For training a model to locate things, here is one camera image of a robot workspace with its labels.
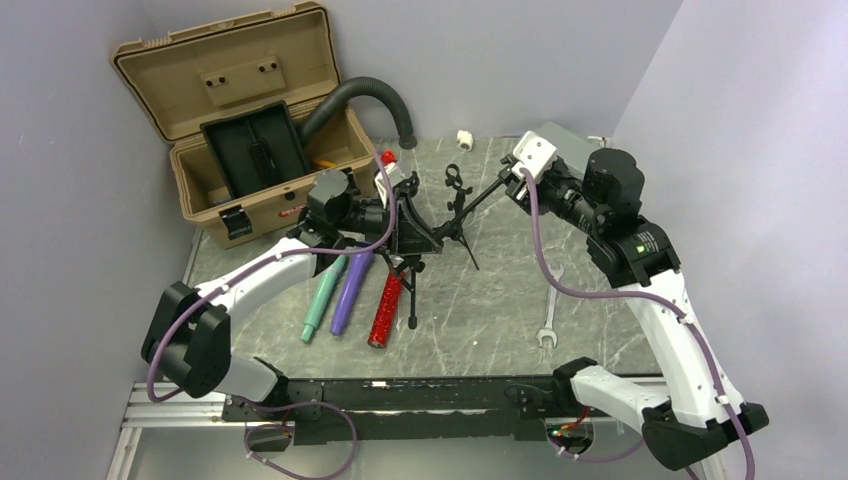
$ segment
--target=wrench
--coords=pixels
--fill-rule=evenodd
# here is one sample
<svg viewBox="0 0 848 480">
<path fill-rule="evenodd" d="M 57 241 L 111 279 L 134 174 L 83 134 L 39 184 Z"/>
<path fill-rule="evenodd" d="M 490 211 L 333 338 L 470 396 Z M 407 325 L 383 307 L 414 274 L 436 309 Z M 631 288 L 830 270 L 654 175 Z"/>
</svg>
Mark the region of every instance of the wrench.
<svg viewBox="0 0 848 480">
<path fill-rule="evenodd" d="M 562 278 L 562 274 L 565 273 L 565 267 L 561 263 L 556 268 L 549 264 L 548 269 L 557 282 Z M 557 293 L 559 292 L 557 292 L 553 285 L 548 287 L 548 308 L 545 315 L 545 324 L 536 332 L 536 340 L 539 342 L 539 348 L 545 346 L 543 343 L 545 337 L 551 339 L 551 348 L 556 348 L 557 338 L 556 332 L 554 332 L 554 311 L 556 310 Z"/>
</svg>

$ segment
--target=open toolbox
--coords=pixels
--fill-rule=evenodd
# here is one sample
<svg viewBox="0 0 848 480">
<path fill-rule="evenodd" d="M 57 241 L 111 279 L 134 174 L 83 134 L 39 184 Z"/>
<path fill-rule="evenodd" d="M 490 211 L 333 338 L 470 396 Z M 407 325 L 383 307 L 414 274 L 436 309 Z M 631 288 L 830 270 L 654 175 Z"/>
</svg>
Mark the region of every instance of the open toolbox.
<svg viewBox="0 0 848 480">
<path fill-rule="evenodd" d="M 326 9 L 303 2 L 126 43 L 113 55 L 120 77 L 173 145 L 183 216 L 218 245 L 229 248 L 294 223 L 322 168 L 349 171 L 363 195 L 373 192 L 374 146 L 349 107 L 309 139 L 300 163 L 289 156 L 280 183 L 243 196 L 238 193 L 250 190 L 234 195 L 201 131 L 279 105 L 300 125 L 340 83 L 330 33 Z"/>
</svg>

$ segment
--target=table surface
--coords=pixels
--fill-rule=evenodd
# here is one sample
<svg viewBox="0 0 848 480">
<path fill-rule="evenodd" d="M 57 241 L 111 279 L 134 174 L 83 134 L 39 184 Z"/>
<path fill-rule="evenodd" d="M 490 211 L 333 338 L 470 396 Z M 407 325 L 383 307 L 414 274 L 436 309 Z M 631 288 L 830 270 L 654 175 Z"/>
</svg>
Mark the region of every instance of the table surface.
<svg viewBox="0 0 848 480">
<path fill-rule="evenodd" d="M 421 189 L 415 206 L 430 225 L 439 225 L 452 217 L 446 203 L 453 190 L 444 184 L 445 166 L 460 167 L 465 185 L 474 187 L 473 198 L 495 179 L 499 160 L 517 140 L 476 139 L 471 152 L 458 150 L 451 138 L 421 140 L 412 151 L 398 149 L 395 142 L 374 144 L 378 149 L 392 148 L 418 171 Z M 465 232 L 480 271 L 456 242 L 449 241 L 440 255 L 427 256 L 427 266 L 418 276 L 418 328 L 406 326 L 409 296 L 404 293 L 387 348 L 372 348 L 366 342 L 388 273 L 384 262 L 375 258 L 343 335 L 336 337 L 328 330 L 341 290 L 336 288 L 312 343 L 300 340 L 319 280 L 313 278 L 235 326 L 234 350 L 271 362 L 292 378 L 550 374 L 582 356 L 618 374 L 660 371 L 635 317 L 618 300 L 560 295 L 554 320 L 559 343 L 556 348 L 539 347 L 536 332 L 544 323 L 548 285 L 536 264 L 529 216 L 500 191 L 469 217 Z M 609 288 L 591 263 L 580 231 L 546 215 L 541 232 L 548 263 L 566 268 L 564 285 L 593 291 Z M 189 268 L 189 285 L 239 267 L 283 234 L 275 232 L 230 250 L 202 235 Z"/>
</svg>

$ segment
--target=toolbox lid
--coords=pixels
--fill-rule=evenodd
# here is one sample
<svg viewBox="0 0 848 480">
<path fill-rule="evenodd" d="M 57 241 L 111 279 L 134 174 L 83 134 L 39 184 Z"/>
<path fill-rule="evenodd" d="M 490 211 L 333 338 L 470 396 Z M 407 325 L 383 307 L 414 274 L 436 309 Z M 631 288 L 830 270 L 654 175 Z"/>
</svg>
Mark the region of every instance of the toolbox lid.
<svg viewBox="0 0 848 480">
<path fill-rule="evenodd" d="M 112 62 L 167 142 L 280 100 L 324 97 L 340 81 L 327 10 L 313 1 L 125 43 Z"/>
</svg>

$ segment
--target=red label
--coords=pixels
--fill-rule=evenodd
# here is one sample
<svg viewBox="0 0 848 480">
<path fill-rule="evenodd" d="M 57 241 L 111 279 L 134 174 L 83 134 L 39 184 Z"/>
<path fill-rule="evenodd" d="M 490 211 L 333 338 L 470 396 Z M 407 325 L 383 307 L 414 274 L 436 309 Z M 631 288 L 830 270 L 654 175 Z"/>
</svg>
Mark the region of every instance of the red label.
<svg viewBox="0 0 848 480">
<path fill-rule="evenodd" d="M 304 208 L 306 208 L 306 204 L 301 203 L 300 205 L 297 205 L 295 207 L 281 211 L 280 213 L 277 214 L 277 216 L 279 216 L 280 218 L 288 217 L 289 215 L 297 213 L 297 212 L 303 210 Z"/>
</svg>

